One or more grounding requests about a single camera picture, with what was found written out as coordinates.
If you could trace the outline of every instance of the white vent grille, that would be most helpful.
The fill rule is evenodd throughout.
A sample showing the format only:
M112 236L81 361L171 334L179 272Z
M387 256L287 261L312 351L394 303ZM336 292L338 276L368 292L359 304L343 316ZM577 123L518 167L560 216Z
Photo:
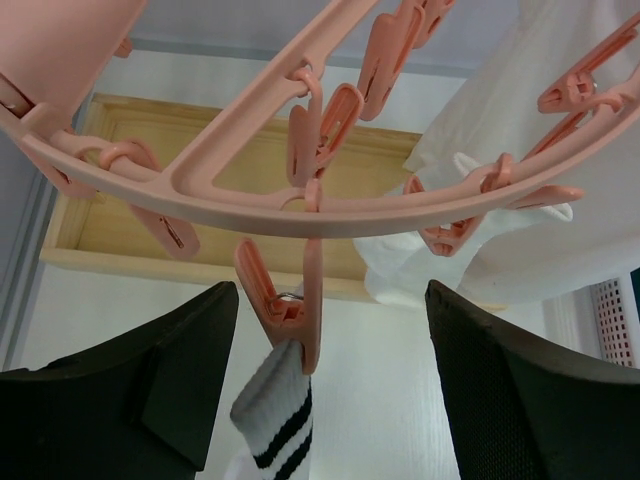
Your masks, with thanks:
M591 287L602 357L625 367L638 368L640 322L631 277L621 277Z

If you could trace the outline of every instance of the wooden frame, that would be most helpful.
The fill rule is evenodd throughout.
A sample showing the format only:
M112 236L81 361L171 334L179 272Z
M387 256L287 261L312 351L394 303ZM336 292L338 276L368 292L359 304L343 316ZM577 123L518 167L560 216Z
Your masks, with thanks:
M85 135L110 141L137 137L168 164L219 109L97 94L83 128ZM340 196L377 196L410 175L402 165L420 135L356 127L323 180L325 192ZM287 121L274 119L216 180L225 188L266 193L286 185ZM376 174L371 175L375 167ZM301 208L302 202L291 208ZM196 226L200 253L189 262L167 256L130 213L124 202L98 194L93 200L59 195L40 254L58 267L106 274L211 285L234 281L233 249L243 234ZM276 286L295 290L301 278L304 239L250 235ZM325 297L372 301L364 288L366 265L350 239L324 242ZM504 307L483 305L491 311Z

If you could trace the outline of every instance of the clothespin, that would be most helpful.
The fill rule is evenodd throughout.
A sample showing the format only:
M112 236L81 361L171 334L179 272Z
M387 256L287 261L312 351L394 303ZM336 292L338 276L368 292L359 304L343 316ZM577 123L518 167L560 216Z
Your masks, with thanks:
M25 98L8 80L0 75L0 108L5 108L7 112L14 115L16 118L24 118L33 108L33 104ZM73 133L71 128L71 119L64 118L60 112L57 113L57 122L55 127L51 127L53 130L59 129L59 125L67 124L69 127L67 132ZM46 136L51 131L37 132L38 134ZM81 182L69 178L67 175L59 171L47 160L38 155L35 151L27 147L18 138L15 139L15 143L22 150L22 152L31 160L31 162L47 177L47 179L58 189L63 195L75 198L92 198L96 190L93 187L85 185ZM78 156L78 159L85 161L82 156Z
M540 140L527 155L523 162L555 145L578 130L578 124L586 117L587 112L570 113ZM530 208L550 207L561 203L574 202L584 197L584 190L562 185L545 185L525 197L507 205L508 210L525 210Z
M319 211L319 180L307 185L307 211ZM322 240L307 240L302 266L303 295L278 293L256 244L244 239L234 255L236 273L271 342L293 339L303 347L302 371L312 374L320 356L322 330Z
M102 150L99 165L102 169L109 171L123 157L129 159L133 164L153 172L162 171L162 167L151 149L139 140L126 140ZM127 163L119 165L118 174L127 176L127 166ZM198 253L200 242L191 224L136 205L129 204L129 208L172 257L187 260Z
M382 111L424 24L425 11L416 0L403 0L395 14L373 22L358 90L364 96L360 118L373 120Z
M596 95L593 71L626 47L638 36L635 29L640 24L640 12L627 20L620 28L582 57L564 75L547 88L538 98L541 113L571 112ZM614 108L622 106L622 99L615 93L599 94L599 103L610 103Z
M333 93L322 113L322 85L313 72L294 72L309 89L309 106L296 105L289 114L287 176L295 187L304 187L311 178L320 178L355 125L364 99L353 85L343 83Z
M512 157L503 153L494 166L492 173L487 175L480 186L482 193L491 192L509 185L511 178ZM403 193L424 192L424 186L418 177L412 175L405 183ZM449 227L430 227L419 230L418 233L431 253L441 257L453 257L478 229L486 214L477 215L457 222Z
M442 19L449 13L456 0L416 0L424 10L422 29L416 38L413 48L422 48L442 24Z

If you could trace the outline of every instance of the black stripe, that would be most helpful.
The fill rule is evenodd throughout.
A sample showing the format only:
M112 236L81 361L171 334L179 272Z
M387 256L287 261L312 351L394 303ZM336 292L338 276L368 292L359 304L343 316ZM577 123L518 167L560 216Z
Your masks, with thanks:
M293 455L287 458L287 461L284 462L282 468L278 470L278 473L276 473L276 476L273 477L273 480L287 480L291 477L291 475L293 475L293 473L296 471L296 468L300 466L302 461L309 453L309 449L311 448L312 433L313 428L311 429L311 431L309 431L309 435L307 435L307 438L304 439L304 442L302 442L296 449L296 451L293 452Z
M291 415L289 420L280 427L280 430L276 433L275 437L273 437L273 440L271 440L271 443L269 443L269 446L264 453L253 457L258 468L268 468L273 463L278 452L282 450L282 447L284 447L302 427L304 427L304 424L307 423L307 419L310 415L311 385L309 385L309 390L307 390L307 398L298 411Z

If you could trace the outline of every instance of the striped sock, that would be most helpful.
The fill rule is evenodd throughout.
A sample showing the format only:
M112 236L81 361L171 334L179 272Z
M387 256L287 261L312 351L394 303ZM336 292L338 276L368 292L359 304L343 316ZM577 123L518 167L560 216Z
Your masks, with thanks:
M307 480L313 431L311 379L302 346L277 345L231 408L263 480Z

